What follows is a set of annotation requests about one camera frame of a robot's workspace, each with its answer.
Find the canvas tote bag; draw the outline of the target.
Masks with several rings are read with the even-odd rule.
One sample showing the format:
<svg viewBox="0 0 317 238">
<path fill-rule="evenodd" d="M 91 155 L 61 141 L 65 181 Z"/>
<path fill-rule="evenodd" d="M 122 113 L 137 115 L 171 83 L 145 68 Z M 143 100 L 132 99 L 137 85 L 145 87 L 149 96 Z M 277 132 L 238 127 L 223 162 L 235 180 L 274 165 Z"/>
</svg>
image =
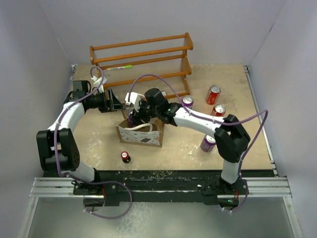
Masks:
<svg viewBox="0 0 317 238">
<path fill-rule="evenodd" d="M 122 110 L 124 120 L 116 126 L 116 132 L 121 143 L 143 145 L 161 148 L 163 144 L 164 123 L 159 119 L 152 123 L 129 127 L 128 110 Z"/>
</svg>

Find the purple can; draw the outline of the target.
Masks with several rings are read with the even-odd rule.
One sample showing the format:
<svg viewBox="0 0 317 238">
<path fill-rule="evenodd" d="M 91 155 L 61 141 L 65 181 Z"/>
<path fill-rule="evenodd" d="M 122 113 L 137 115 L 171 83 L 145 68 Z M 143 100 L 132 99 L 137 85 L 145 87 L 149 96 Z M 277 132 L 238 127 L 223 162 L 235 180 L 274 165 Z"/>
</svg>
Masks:
<svg viewBox="0 0 317 238">
<path fill-rule="evenodd" d="M 215 147 L 215 145 L 216 145 L 215 139 L 209 135 L 205 135 L 200 144 L 200 148 L 205 152 L 211 152 L 213 148 Z"/>
<path fill-rule="evenodd" d="M 188 107 L 189 109 L 192 109 L 194 100 L 190 95 L 186 95 L 182 98 L 183 104 Z"/>
<path fill-rule="evenodd" d="M 134 122 L 133 122 L 133 120 L 131 118 L 128 118 L 128 125 L 129 125 L 129 127 L 134 127 L 135 126 Z"/>
</svg>

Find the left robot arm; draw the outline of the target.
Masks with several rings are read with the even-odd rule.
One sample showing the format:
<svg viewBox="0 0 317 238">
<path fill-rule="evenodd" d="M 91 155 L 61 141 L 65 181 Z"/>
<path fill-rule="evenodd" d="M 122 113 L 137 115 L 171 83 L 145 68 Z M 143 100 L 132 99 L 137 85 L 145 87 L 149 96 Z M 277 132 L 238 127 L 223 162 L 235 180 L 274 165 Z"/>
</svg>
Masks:
<svg viewBox="0 0 317 238">
<path fill-rule="evenodd" d="M 97 194 L 102 189 L 100 175 L 96 169 L 80 161 L 73 132 L 87 110 L 98 109 L 107 113 L 122 110 L 124 106 L 111 89 L 107 99 L 106 94 L 93 88 L 88 80 L 73 81 L 72 86 L 73 90 L 64 100 L 62 112 L 54 124 L 36 135 L 40 164 L 44 172 L 85 182 L 84 188 L 90 194 Z"/>
</svg>

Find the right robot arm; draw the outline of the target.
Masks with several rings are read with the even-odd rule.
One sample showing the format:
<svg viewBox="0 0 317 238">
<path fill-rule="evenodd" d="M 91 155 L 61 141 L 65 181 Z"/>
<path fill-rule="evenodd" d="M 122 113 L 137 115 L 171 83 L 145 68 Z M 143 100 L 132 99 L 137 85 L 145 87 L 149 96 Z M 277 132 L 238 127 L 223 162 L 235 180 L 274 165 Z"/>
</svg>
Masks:
<svg viewBox="0 0 317 238">
<path fill-rule="evenodd" d="M 236 116 L 213 117 L 190 110 L 180 103 L 170 103 L 157 88 L 148 90 L 143 97 L 128 92 L 125 104 L 133 106 L 130 116 L 134 125 L 158 118 L 164 124 L 190 128 L 214 138 L 218 153 L 224 160 L 220 188 L 226 194 L 232 194 L 238 188 L 240 162 L 250 137 Z"/>
</svg>

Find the green-capped marker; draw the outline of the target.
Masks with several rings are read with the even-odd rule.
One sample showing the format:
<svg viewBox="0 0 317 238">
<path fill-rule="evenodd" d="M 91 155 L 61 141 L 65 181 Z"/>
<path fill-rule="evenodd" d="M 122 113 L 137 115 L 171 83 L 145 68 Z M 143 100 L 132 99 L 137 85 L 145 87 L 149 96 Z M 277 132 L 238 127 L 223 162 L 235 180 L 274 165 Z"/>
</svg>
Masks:
<svg viewBox="0 0 317 238">
<path fill-rule="evenodd" d="M 118 69 L 128 69 L 128 68 L 132 68 L 133 65 L 129 64 L 129 65 L 125 65 L 125 66 L 117 66 L 117 67 L 110 67 L 107 68 L 106 70 L 118 70 Z"/>
</svg>

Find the orange wooden rack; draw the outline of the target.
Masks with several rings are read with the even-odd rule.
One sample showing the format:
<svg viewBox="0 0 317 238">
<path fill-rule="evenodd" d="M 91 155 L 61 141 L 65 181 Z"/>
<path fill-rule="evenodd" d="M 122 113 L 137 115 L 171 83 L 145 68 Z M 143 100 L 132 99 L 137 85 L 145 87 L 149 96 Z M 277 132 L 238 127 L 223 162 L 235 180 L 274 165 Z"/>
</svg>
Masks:
<svg viewBox="0 0 317 238">
<path fill-rule="evenodd" d="M 192 73 L 188 62 L 188 51 L 194 47 L 188 32 L 180 35 L 116 43 L 104 46 L 90 46 L 90 62 L 98 66 L 98 75 L 105 74 L 104 89 L 130 85 L 136 78 L 145 75 L 140 82 L 162 78 L 179 78 L 184 86 L 178 96 L 190 94 L 186 77 Z M 133 65 L 132 68 L 106 70 L 110 67 Z"/>
</svg>

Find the small red-capped dark bottle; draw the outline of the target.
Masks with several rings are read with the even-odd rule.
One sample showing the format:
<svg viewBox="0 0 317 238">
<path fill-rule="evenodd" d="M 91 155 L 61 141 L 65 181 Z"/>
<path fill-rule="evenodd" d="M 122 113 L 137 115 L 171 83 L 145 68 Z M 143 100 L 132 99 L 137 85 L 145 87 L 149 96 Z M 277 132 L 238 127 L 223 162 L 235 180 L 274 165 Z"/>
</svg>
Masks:
<svg viewBox="0 0 317 238">
<path fill-rule="evenodd" d="M 128 154 L 128 152 L 126 152 L 126 151 L 123 151 L 123 152 L 121 153 L 121 158 L 122 158 L 122 161 L 123 161 L 124 163 L 126 163 L 126 164 L 128 164 L 128 163 L 131 161 L 131 157 L 130 157 L 130 155 Z"/>
</svg>

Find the red cola can back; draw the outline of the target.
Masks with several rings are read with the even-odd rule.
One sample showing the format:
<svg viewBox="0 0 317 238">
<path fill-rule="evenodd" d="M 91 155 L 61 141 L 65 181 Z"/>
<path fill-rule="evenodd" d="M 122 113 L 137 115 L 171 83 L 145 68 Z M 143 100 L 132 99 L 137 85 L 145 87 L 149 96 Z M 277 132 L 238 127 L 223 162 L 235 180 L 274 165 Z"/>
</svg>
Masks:
<svg viewBox="0 0 317 238">
<path fill-rule="evenodd" d="M 209 105 L 214 105 L 217 102 L 217 99 L 221 93 L 221 89 L 217 85 L 213 85 L 209 88 L 207 96 L 206 96 L 206 103 Z"/>
</svg>

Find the red cola can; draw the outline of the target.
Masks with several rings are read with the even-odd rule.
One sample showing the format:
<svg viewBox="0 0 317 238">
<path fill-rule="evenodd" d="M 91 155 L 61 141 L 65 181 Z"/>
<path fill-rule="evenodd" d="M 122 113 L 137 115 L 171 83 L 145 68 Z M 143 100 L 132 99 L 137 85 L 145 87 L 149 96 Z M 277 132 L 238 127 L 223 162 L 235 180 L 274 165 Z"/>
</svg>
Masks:
<svg viewBox="0 0 317 238">
<path fill-rule="evenodd" d="M 206 96 L 206 103 L 209 105 L 214 105 L 217 102 L 217 99 L 221 93 L 221 89 L 217 85 L 213 85 L 209 88 L 207 96 Z"/>
<path fill-rule="evenodd" d="M 211 116 L 214 117 L 223 117 L 226 113 L 226 108 L 222 104 L 217 104 L 213 107 Z"/>
</svg>

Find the red cola can front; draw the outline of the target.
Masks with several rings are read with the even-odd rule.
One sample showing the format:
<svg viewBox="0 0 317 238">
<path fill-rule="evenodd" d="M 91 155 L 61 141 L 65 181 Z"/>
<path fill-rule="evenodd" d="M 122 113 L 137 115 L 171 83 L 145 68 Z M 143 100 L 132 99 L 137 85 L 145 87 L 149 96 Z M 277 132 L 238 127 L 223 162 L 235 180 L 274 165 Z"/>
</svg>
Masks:
<svg viewBox="0 0 317 238">
<path fill-rule="evenodd" d="M 226 113 L 226 108 L 222 104 L 217 104 L 213 107 L 211 116 L 214 117 L 223 117 Z"/>
</svg>

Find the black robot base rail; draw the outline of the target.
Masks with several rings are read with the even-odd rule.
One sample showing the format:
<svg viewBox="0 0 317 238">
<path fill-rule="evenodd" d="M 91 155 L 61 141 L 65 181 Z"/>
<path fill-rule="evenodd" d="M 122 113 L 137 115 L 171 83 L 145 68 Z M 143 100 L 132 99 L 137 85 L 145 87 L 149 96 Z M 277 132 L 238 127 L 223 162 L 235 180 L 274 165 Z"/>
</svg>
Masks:
<svg viewBox="0 0 317 238">
<path fill-rule="evenodd" d="M 121 202 L 181 202 L 237 207 L 251 190 L 251 179 L 274 177 L 273 170 L 243 170 L 242 178 L 227 185 L 217 170 L 99 171 L 92 185 L 70 181 L 72 195 L 82 195 L 89 207 L 118 206 Z"/>
</svg>

